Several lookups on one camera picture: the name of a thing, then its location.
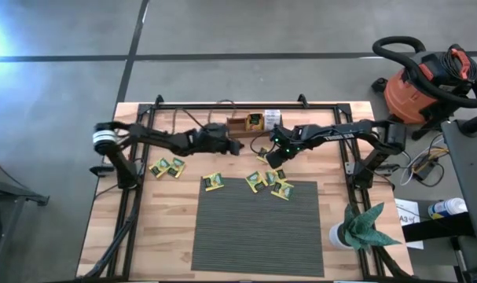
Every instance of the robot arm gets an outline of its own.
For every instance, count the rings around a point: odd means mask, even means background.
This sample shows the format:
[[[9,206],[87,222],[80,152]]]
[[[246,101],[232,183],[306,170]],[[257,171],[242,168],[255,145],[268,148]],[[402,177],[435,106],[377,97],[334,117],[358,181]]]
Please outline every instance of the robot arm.
[[[127,136],[121,141],[116,134],[118,129],[128,131]],[[176,134],[149,129],[136,123],[98,123],[95,125],[94,149],[111,160],[117,172],[120,189],[133,189],[140,182],[135,164],[127,160],[122,152],[135,142],[169,149],[178,156],[227,152],[237,156],[244,147],[239,141],[228,138],[227,127],[220,123],[209,123],[199,130],[192,129]]]
[[[376,133],[373,128],[382,129],[382,133]],[[278,149],[266,155],[266,159],[272,168],[276,168],[305,149],[313,149],[325,142],[355,138],[367,141],[374,150],[365,160],[356,160],[352,182],[356,188],[370,188],[374,170],[390,155],[397,155],[404,151],[404,125],[388,120],[371,121],[368,119],[328,127],[320,127],[315,124],[300,125],[295,126],[292,130],[276,125],[270,134],[270,140],[278,146]]]

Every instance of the wooden table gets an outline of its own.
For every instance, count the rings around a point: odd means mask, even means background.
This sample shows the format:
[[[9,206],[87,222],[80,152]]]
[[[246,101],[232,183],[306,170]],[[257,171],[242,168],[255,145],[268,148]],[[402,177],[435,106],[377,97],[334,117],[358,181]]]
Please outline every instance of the wooden table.
[[[351,105],[354,120],[373,119],[369,102],[347,103]],[[120,103],[116,109],[115,120],[133,123],[137,109],[138,103]],[[201,123],[206,123],[208,110],[191,110],[190,112]],[[231,110],[214,111],[212,121],[225,122],[230,113]],[[248,113],[248,110],[239,110],[236,116],[245,116]],[[329,125],[335,122],[333,112],[328,110],[282,110],[281,113],[284,126],[287,128],[304,123]],[[172,110],[156,110],[154,127],[157,130],[168,130],[170,132],[172,116]],[[194,127],[198,126],[185,113],[179,112],[177,114],[176,131],[184,131]],[[244,178],[252,171],[268,169],[267,164],[258,161],[255,154],[250,150],[248,145],[251,138],[243,138],[240,141],[246,146],[241,150],[239,157],[229,154],[207,153],[185,157],[184,161],[187,166],[179,180],[169,175],[164,175],[160,180],[156,180],[150,173],[146,175],[130,280],[307,281],[361,279],[361,270],[356,252],[336,249],[328,240],[330,228],[343,220],[343,211],[348,203],[338,142],[327,142],[313,151],[307,150],[300,153],[295,159],[284,163],[283,166],[291,180],[306,180],[318,183],[325,277],[236,274],[191,270],[200,177],[214,171],[220,171],[225,177]],[[254,147],[260,149],[261,145],[268,145],[269,143],[267,138],[259,138]],[[362,157],[365,157],[372,150],[372,147],[365,141],[359,141],[359,147]],[[168,150],[152,146],[150,147],[148,164],[156,162],[160,157],[171,160],[172,156],[174,155]],[[100,192],[115,183],[116,177],[103,178],[98,184],[97,191]],[[119,189],[113,189],[95,200],[79,262],[78,275],[83,275],[89,271],[111,243],[120,195]],[[390,186],[375,183],[373,188],[369,190],[369,195],[372,205],[380,202],[385,203],[383,213],[376,222],[376,228],[405,243],[395,207],[394,194]],[[413,274],[405,244],[389,246],[386,249],[404,271]],[[121,271],[123,266],[122,250],[119,252],[117,273]],[[373,261],[369,255],[368,258],[371,274],[376,274]]]

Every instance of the black hose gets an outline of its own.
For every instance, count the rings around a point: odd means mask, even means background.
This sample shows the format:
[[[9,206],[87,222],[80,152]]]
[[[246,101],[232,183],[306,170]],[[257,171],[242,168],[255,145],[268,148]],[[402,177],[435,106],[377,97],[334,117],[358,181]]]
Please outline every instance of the black hose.
[[[425,46],[418,39],[409,36],[390,36],[374,42],[372,45],[372,51],[381,57],[390,59],[404,66],[408,73],[412,76],[411,80],[413,80],[414,83],[417,84],[422,90],[426,91],[427,95],[439,100],[452,102],[459,107],[477,108],[477,79],[472,84],[472,90],[474,90],[475,99],[459,97],[457,95],[451,94],[450,92],[441,90],[427,79],[424,73],[420,70],[420,66],[418,66],[418,64],[411,58],[404,54],[396,53],[383,48],[383,46],[393,43],[401,43],[412,46],[417,53],[419,51],[425,50]]]

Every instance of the gray floor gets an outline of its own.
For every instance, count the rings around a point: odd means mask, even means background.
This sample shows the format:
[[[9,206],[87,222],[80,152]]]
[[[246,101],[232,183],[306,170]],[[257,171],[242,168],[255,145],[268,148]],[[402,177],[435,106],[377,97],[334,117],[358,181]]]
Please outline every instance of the gray floor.
[[[140,5],[0,1],[0,56],[128,54]],[[430,50],[458,42],[477,51],[477,1],[152,0],[138,53],[371,52],[372,43],[388,35],[416,36]],[[97,183],[88,167],[100,162],[92,128],[111,119],[124,67],[122,61],[0,63],[0,164],[51,195],[45,208],[26,206],[0,281],[74,277]],[[157,94],[167,101],[275,101],[303,93],[312,101],[371,101],[375,117],[384,118],[385,105],[369,85],[397,70],[396,63],[368,58],[137,62],[126,101],[153,101]],[[476,113],[460,110],[457,117]],[[418,153],[429,137],[411,141],[408,152]],[[396,197],[460,196],[453,167],[443,161],[447,172],[439,186],[411,182],[398,186]],[[432,268],[435,252],[411,256],[421,277],[451,272]]]

